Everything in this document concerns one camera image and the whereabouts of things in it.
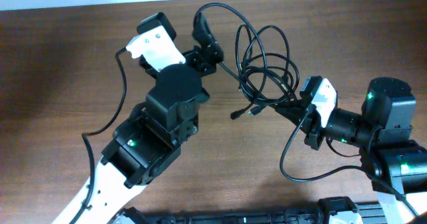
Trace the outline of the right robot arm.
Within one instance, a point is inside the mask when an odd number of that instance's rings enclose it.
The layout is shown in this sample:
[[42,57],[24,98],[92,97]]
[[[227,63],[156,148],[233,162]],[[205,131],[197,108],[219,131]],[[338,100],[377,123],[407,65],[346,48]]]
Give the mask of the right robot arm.
[[304,142],[318,150],[333,141],[359,149],[361,164],[345,165],[315,177],[292,177],[284,170],[284,159],[296,134],[292,133],[280,157],[282,175],[307,183],[344,170],[357,169],[370,179],[386,218],[419,221],[426,214],[426,148],[410,138],[416,98],[407,82],[377,77],[369,83],[360,114],[338,107],[338,93],[327,78],[306,79],[300,98],[274,109],[289,119]]

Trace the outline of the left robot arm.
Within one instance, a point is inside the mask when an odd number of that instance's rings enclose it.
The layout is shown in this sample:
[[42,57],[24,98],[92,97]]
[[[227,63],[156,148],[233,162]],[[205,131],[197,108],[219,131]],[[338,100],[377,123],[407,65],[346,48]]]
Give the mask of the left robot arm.
[[107,223],[180,155],[181,144],[198,131],[198,112],[209,99],[202,77],[224,58],[206,18],[193,21],[196,46],[181,52],[163,13],[144,19],[125,50],[139,59],[155,86],[113,132],[90,176],[56,218],[57,223]]

